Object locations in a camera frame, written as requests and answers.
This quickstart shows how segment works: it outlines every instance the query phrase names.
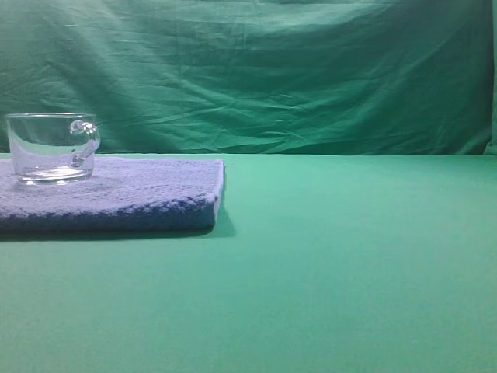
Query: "folded towel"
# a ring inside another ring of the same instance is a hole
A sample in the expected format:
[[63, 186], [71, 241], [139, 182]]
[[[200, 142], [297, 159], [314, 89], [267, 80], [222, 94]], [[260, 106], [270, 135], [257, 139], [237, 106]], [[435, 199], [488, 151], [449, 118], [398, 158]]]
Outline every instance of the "folded towel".
[[93, 176], [26, 185], [0, 160], [0, 232], [194, 229], [214, 226], [222, 160], [97, 157]]

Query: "green table surface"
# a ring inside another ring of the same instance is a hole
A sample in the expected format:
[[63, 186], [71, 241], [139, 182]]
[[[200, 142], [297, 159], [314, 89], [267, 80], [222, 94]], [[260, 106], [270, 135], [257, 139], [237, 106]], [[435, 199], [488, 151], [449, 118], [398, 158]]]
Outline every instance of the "green table surface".
[[211, 232], [1, 236], [0, 372], [497, 372], [497, 159], [218, 157]]

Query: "green backdrop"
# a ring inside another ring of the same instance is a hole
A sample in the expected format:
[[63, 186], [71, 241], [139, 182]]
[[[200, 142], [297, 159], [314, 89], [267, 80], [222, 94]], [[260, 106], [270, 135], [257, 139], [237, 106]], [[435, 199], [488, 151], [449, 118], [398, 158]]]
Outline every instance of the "green backdrop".
[[96, 113], [103, 152], [481, 154], [492, 39], [491, 0], [4, 0], [0, 114]]

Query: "clear glass cup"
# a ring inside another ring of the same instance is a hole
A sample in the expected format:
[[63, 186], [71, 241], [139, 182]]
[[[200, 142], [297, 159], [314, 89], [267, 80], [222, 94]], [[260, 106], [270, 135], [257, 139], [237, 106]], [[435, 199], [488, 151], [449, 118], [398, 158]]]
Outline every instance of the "clear glass cup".
[[25, 183], [88, 179], [100, 145], [93, 114], [7, 114], [14, 171]]

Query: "green fabric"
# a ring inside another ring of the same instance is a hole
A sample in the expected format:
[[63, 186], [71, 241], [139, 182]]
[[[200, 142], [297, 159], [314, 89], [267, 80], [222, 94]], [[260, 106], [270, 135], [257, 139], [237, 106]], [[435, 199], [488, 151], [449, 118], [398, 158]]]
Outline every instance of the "green fabric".
[[[497, 0], [492, 0], [492, 10], [493, 10], [493, 26], [494, 26], [494, 67], [497, 66], [497, 59], [495, 56], [497, 55]], [[495, 91], [495, 87], [497, 83], [497, 78], [494, 75], [494, 95], [493, 95], [493, 121], [492, 121], [492, 141], [488, 144], [486, 149], [487, 154], [497, 155], [497, 92]]]
[[212, 232], [3, 237], [0, 371], [497, 371], [495, 158], [223, 158]]
[[96, 113], [105, 152], [472, 154], [491, 135], [490, 0], [5, 0], [0, 51], [0, 114]]

